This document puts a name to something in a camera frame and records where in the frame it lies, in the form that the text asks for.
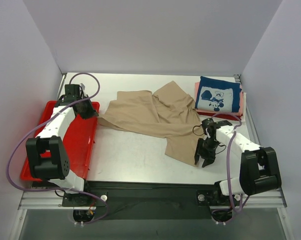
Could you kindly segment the beige t-shirt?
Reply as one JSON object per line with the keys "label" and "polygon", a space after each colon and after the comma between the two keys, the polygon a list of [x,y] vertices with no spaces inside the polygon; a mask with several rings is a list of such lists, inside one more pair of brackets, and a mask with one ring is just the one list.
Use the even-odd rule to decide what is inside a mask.
{"label": "beige t-shirt", "polygon": [[171,81],[155,92],[119,91],[99,124],[118,131],[166,139],[165,154],[195,166],[195,150],[202,130],[194,99]]}

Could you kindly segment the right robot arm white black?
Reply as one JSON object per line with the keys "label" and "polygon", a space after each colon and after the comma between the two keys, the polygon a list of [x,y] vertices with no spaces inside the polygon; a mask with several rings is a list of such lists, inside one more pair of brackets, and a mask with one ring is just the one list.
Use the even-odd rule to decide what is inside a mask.
{"label": "right robot arm white black", "polygon": [[[216,160],[217,148],[226,147],[226,180],[217,183],[212,199],[224,204],[232,195],[252,196],[282,187],[282,179],[276,151],[262,147],[241,133],[233,125],[222,120],[215,122],[207,118],[201,122],[205,138],[199,138],[194,153],[194,163],[203,159],[202,167],[212,165]],[[240,159],[239,176],[230,176],[230,153]]]}

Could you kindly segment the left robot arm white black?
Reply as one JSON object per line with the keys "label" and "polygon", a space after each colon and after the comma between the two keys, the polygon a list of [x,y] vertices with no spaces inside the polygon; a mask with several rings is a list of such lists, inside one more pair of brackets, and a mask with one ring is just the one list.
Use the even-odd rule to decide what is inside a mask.
{"label": "left robot arm white black", "polygon": [[76,117],[88,120],[98,113],[91,100],[86,100],[88,95],[82,83],[66,84],[64,91],[44,128],[26,141],[28,166],[34,179],[53,183],[67,192],[76,190],[73,199],[80,206],[86,206],[91,202],[92,194],[85,189],[85,180],[71,170],[63,139]]}

